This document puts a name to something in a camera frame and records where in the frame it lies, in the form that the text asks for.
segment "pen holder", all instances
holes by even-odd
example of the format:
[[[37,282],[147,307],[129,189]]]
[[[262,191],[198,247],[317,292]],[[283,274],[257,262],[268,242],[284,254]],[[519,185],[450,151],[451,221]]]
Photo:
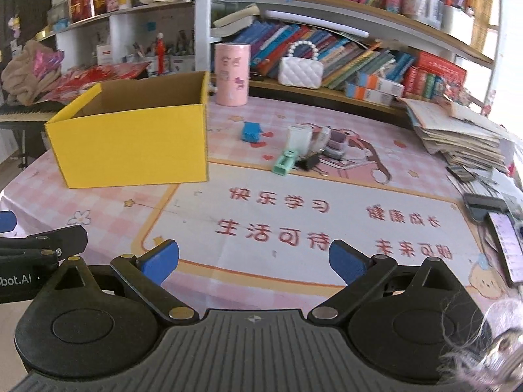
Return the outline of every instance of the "pen holder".
[[[214,46],[216,103],[243,106],[249,96],[250,44],[220,43]]]
[[[470,45],[472,41],[472,29],[474,28],[474,17],[453,6],[443,6],[443,22],[441,31],[452,35],[459,41]]]

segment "white storage box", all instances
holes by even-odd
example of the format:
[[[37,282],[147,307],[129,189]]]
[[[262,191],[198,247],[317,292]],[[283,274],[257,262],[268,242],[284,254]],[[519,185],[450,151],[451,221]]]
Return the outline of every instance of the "white storage box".
[[[474,17],[453,6],[443,6],[443,22],[441,31],[452,35],[459,41],[470,45],[472,41],[472,29],[474,28]]]

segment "smartphone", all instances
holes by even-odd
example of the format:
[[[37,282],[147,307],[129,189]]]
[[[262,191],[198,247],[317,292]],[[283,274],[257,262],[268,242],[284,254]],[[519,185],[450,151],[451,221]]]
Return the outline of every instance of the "smartphone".
[[[523,251],[507,214],[489,212],[485,218],[498,248],[501,267],[509,287],[523,284]]]

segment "desk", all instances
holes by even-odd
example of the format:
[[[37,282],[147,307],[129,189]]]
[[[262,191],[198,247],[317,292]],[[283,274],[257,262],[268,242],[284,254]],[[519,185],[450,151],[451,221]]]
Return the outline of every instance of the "desk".
[[[240,141],[243,120],[261,124],[260,143]],[[365,158],[323,160],[319,172],[307,175],[273,175],[268,170],[292,123],[344,131]],[[513,293],[495,254],[463,217],[445,163],[412,131],[288,102],[250,98],[234,108],[211,99],[208,149],[208,183],[96,189],[68,189],[47,152],[4,190],[0,209],[18,217],[11,236],[84,225],[83,257],[91,264],[177,240],[180,265],[163,286],[200,313],[208,307],[306,313],[343,284],[325,252],[336,238],[369,255],[392,253],[402,264],[420,264],[431,253],[448,258],[484,311]],[[490,264],[478,263],[482,253]]]

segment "red book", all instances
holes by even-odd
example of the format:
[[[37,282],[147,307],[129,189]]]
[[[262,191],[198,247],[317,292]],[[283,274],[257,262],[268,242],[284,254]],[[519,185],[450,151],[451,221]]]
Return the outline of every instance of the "red book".
[[[272,51],[267,58],[257,66],[258,73],[265,77],[273,66],[287,54],[289,45],[302,38],[302,36],[304,36],[308,31],[309,27],[302,25],[299,30],[283,41],[283,43],[276,47],[274,51]]]
[[[407,70],[405,78],[403,79],[403,86],[405,87],[403,90],[403,96],[406,98],[410,98],[409,95],[412,94],[412,91],[414,90],[414,81],[416,80],[417,73],[418,68],[411,66],[409,67],[409,70]]]
[[[427,82],[427,71],[425,70],[418,70],[418,73],[416,75],[416,79],[414,80],[414,90],[412,91],[412,94],[417,96],[422,96],[423,91],[425,90],[425,83]]]
[[[461,86],[465,84],[465,69],[434,54],[420,51],[416,66],[447,81],[455,82]]]

